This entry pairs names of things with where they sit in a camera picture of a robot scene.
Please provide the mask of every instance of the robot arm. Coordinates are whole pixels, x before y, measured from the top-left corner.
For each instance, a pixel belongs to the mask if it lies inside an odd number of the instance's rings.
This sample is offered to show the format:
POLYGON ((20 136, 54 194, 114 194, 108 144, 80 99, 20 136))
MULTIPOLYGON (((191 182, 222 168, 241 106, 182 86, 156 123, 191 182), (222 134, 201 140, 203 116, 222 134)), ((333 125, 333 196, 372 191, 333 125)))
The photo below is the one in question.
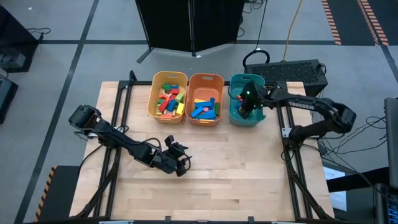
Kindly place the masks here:
POLYGON ((244 119, 248 118, 253 109, 264 106, 271 109, 276 106, 291 106, 316 111, 324 117, 323 121, 306 127, 294 126, 289 133, 289 144, 292 148, 300 148, 306 138, 312 136, 322 138, 330 131, 338 134, 348 133, 356 119, 356 114, 351 109, 331 99, 293 95, 283 89, 264 88, 253 81, 243 88, 240 96, 243 102, 238 113, 244 119))
POLYGON ((88 136, 89 133, 95 133, 98 135, 98 141, 104 146, 111 148, 121 146, 127 149, 135 160, 146 166, 158 168, 168 174, 175 171, 179 177, 189 169, 185 168, 187 161, 190 166, 191 157, 185 153, 188 147, 173 142, 173 136, 166 138, 165 143, 168 149, 162 151, 160 142, 159 146, 154 146, 147 142, 152 139, 139 142, 129 138, 105 121, 99 110, 88 105, 80 105, 68 121, 70 125, 80 130, 80 134, 88 136))

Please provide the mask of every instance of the wooden table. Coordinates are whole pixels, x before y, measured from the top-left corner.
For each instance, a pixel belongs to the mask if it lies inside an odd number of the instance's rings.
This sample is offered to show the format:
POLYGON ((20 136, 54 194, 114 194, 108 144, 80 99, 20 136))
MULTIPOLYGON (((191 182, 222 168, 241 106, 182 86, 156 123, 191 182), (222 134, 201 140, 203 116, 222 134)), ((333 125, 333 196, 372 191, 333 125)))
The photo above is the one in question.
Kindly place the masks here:
MULTIPOLYGON (((117 82, 103 82, 96 107, 110 121, 117 82)), ((302 83, 288 83, 289 92, 305 94, 302 83)), ((285 162, 280 158, 282 143, 277 112, 265 108, 266 119, 254 128, 229 123, 229 98, 224 88, 223 119, 214 128, 181 124, 160 124, 147 114, 150 86, 133 86, 127 117, 128 136, 139 141, 169 135, 193 156, 192 168, 183 177, 146 167, 122 150, 112 219, 128 220, 247 220, 293 221, 285 162)), ((123 100, 119 112, 121 120, 123 100)), ((295 124, 312 122, 310 112, 293 108, 295 124)), ((316 146, 315 140, 306 144, 316 146)), ((85 155, 98 146, 91 140, 85 155)), ((98 188, 105 149, 92 155, 81 169, 70 215, 77 214, 98 188)), ((309 191, 323 209, 334 217, 322 162, 318 151, 301 149, 309 191)), ((301 216, 305 217, 302 194, 297 191, 301 216)), ((103 197, 104 214, 107 194, 103 197)))

